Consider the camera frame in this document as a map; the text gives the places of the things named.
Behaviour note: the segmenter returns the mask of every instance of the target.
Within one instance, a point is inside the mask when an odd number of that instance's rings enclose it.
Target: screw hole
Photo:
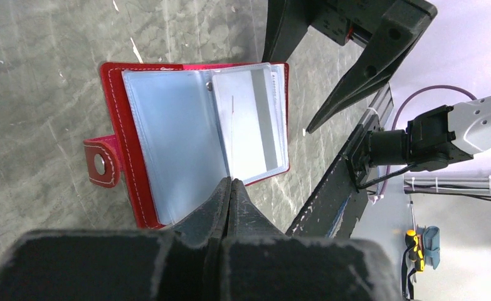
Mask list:
[[[389,37],[394,40],[394,41],[397,41],[400,39],[400,31],[398,31],[398,29],[396,28],[390,28],[389,29]]]
[[[367,66],[367,68],[365,68],[365,76],[366,77],[373,77],[374,75],[376,75],[376,68],[374,66]]]

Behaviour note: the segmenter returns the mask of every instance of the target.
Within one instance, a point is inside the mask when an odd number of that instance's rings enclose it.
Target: white stitching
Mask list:
[[[101,140],[94,140],[92,142],[101,142],[101,141],[110,142],[110,141],[115,141],[115,140],[116,140],[115,137],[111,137],[111,138],[106,138],[106,139],[101,139]]]
[[[132,162],[130,160],[130,153],[129,153],[129,146],[127,145],[127,139],[125,138],[125,131],[124,131],[124,125],[122,124],[122,119],[120,118],[120,111],[118,109],[118,103],[116,102],[116,94],[114,93],[114,87],[112,86],[112,79],[110,78],[110,72],[114,71],[114,70],[139,70],[139,71],[143,71],[143,70],[150,70],[150,71],[157,71],[159,69],[155,69],[155,68],[114,68],[114,69],[109,69],[108,71],[108,83],[110,84],[110,89],[111,89],[111,92],[112,92],[112,100],[114,101],[114,106],[115,106],[115,109],[116,109],[116,114],[118,115],[118,121],[120,123],[120,129],[122,130],[122,135],[123,135],[123,140],[124,140],[124,143],[125,143],[125,150],[127,151],[127,159],[129,160],[129,167],[130,167],[130,173],[131,173],[131,176],[132,176],[132,182],[134,184],[134,191],[136,192],[136,198],[138,199],[138,205],[140,206],[140,211],[142,212],[142,219],[144,220],[144,224],[146,227],[148,228],[155,228],[155,227],[150,227],[148,224],[147,224],[147,220],[145,219],[145,214],[144,214],[144,209],[142,207],[142,201],[140,200],[140,194],[138,193],[138,187],[136,185],[136,178],[134,177],[134,170],[132,168]]]
[[[88,145],[88,144],[84,144],[85,147],[95,147],[95,148],[98,148],[98,149],[101,149],[104,151],[105,155],[107,155],[107,158],[108,158],[108,161],[110,162],[110,165],[112,166],[112,179],[109,181],[109,182],[103,182],[103,181],[99,181],[99,180],[96,180],[90,176],[88,176],[91,180],[94,180],[96,182],[99,182],[99,183],[102,183],[102,184],[112,184],[114,182],[114,174],[115,174],[115,170],[114,170],[114,163],[112,162],[112,158],[110,157],[110,154],[107,152],[107,150],[104,148],[104,147],[101,147],[101,146],[97,146],[97,145]]]

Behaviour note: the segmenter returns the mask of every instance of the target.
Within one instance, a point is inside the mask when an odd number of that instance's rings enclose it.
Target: red leather wallet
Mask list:
[[[127,98],[122,72],[129,71],[174,71],[207,70],[226,68],[241,64],[215,65],[171,65],[106,62],[100,67],[103,91],[114,134],[83,141],[90,182],[102,187],[114,187],[120,181],[123,171],[130,202],[137,226],[140,228],[161,228],[145,169],[134,119]],[[288,120],[288,73],[285,65],[286,120]]]

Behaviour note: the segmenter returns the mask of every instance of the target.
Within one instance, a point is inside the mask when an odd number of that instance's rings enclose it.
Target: cable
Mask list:
[[[413,241],[412,243],[409,244],[408,248],[404,251],[402,256],[401,269],[400,269],[400,278],[402,281],[402,296],[404,298],[409,298],[410,300],[412,300],[414,296],[413,296],[413,283],[411,283],[409,277],[412,274],[414,274],[413,270],[415,269],[411,269],[410,273],[408,274],[408,264],[406,261],[406,256],[414,246],[415,246],[415,242]]]
[[[411,187],[411,184],[404,181],[404,185],[407,186],[407,187]],[[436,188],[435,185],[414,185],[413,187],[416,187],[416,188]],[[471,186],[463,186],[463,185],[454,185],[454,184],[443,184],[443,185],[439,185],[439,189],[442,189],[442,190],[454,190],[454,191],[464,191],[464,190],[468,190],[468,191],[491,191],[491,189],[489,188],[479,188],[479,187],[471,187]]]
[[[443,196],[468,196],[469,198],[481,199],[484,201],[491,202],[491,198],[487,198],[484,196],[477,196],[475,194],[465,194],[465,193],[431,193],[431,192],[423,192],[423,191],[405,191],[406,194],[439,194]]]
[[[393,126],[391,127],[391,130],[394,130],[396,128],[396,124],[398,122],[398,119],[400,118],[400,113],[402,112],[402,110],[404,110],[404,108],[406,107],[406,105],[412,100],[415,98],[415,96],[423,93],[423,92],[426,92],[426,91],[429,91],[429,90],[435,90],[435,89],[447,89],[447,90],[453,90],[453,91],[457,91],[457,92],[460,92],[466,96],[468,96],[471,100],[476,100],[478,99],[476,96],[474,96],[474,94],[470,93],[469,91],[463,89],[463,88],[460,88],[460,87],[456,87],[456,86],[451,86],[451,85],[434,85],[434,86],[428,86],[426,88],[422,88],[421,90],[418,90],[416,91],[414,94],[411,94],[408,98],[406,98],[406,100],[402,103],[402,105],[400,105],[400,107],[398,108],[398,111],[396,112],[396,115],[395,115],[395,118],[393,120]],[[391,166],[388,165],[387,168],[386,168],[386,174],[389,174],[389,172],[391,171]],[[382,187],[380,188],[380,192],[378,193],[379,195],[383,195],[384,192],[386,191],[386,187],[388,186],[388,180],[386,179],[384,181],[384,183],[382,184]]]
[[[365,189],[365,188],[371,187],[371,186],[378,184],[380,182],[387,181],[387,179],[389,179],[389,178],[398,176],[400,174],[405,174],[406,172],[408,172],[410,169],[414,168],[415,166],[416,166],[416,164],[410,164],[410,165],[408,165],[402,169],[399,169],[398,171],[392,172],[392,173],[387,174],[385,176],[377,177],[373,180],[365,182],[364,184],[360,184],[360,185],[356,186],[356,188]]]

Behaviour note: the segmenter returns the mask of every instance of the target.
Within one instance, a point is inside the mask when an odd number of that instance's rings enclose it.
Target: black cable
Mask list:
[[[467,196],[469,198],[481,199],[483,201],[491,202],[491,198],[486,196],[477,196],[476,194],[465,194],[465,193],[431,193],[426,191],[405,191],[405,194],[438,194],[442,196]]]
[[[410,183],[404,181],[404,185],[410,186]],[[414,185],[414,187],[415,188],[435,188],[435,185]],[[456,185],[456,184],[443,184],[443,185],[439,185],[439,187],[442,187],[442,188],[453,188],[453,189],[465,189],[465,190],[469,190],[469,189],[483,189],[483,188],[479,188],[479,187]],[[491,196],[485,196],[485,195],[483,195],[481,197],[491,198]]]
[[[415,242],[412,241],[408,248],[404,251],[404,255],[402,257],[402,264],[401,264],[401,270],[400,270],[400,278],[401,278],[401,286],[402,286],[402,296],[404,298],[408,297],[410,300],[413,298],[413,284],[410,283],[411,281],[409,280],[408,276],[408,262],[406,261],[406,256],[408,255],[408,252],[415,246]]]
[[[416,166],[416,164],[410,164],[410,165],[408,165],[402,169],[399,169],[398,171],[392,172],[392,173],[387,174],[385,176],[377,177],[376,179],[365,182],[364,184],[360,184],[360,185],[356,186],[356,188],[365,189],[365,188],[371,187],[371,186],[376,185],[380,182],[383,182],[387,179],[391,179],[392,177],[396,177],[396,176],[399,176],[401,174],[405,174],[406,172],[408,172],[410,169],[414,168],[415,166]]]

